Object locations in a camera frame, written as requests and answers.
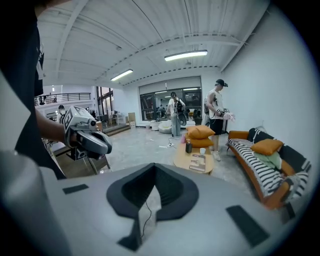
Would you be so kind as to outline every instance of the white tank top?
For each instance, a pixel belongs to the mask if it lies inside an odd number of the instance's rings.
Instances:
[[[215,97],[213,97],[213,101],[211,102],[212,106],[214,106],[215,110],[220,108],[222,111],[224,110],[224,106],[222,103],[222,95],[215,91],[214,89],[209,91],[208,95],[210,93],[214,93]],[[221,116],[217,116],[215,112],[213,112],[211,109],[209,109],[209,118],[210,119],[223,119]]]

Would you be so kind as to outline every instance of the pink object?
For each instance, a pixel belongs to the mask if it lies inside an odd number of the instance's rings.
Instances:
[[[232,122],[236,121],[235,114],[227,112],[223,115],[224,120],[231,120]]]
[[[186,137],[185,137],[185,134],[182,134],[181,136],[181,143],[186,143]]]

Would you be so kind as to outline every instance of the balcony railing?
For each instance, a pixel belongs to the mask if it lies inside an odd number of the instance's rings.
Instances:
[[[59,102],[69,102],[69,101],[89,101],[91,100],[91,93],[80,92],[80,93],[59,93],[50,94],[34,97],[34,105],[46,105]]]

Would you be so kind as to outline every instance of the shoe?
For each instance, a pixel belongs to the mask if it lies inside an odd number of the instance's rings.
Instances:
[[[221,161],[219,151],[213,151],[213,158],[217,161]]]

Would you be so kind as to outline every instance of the stairs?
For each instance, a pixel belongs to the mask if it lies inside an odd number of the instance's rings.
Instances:
[[[130,130],[130,129],[131,129],[130,125],[128,125],[128,124],[120,124],[120,125],[117,125],[117,126],[112,126],[112,127],[103,129],[103,133],[110,137],[110,136],[119,134],[121,132]]]

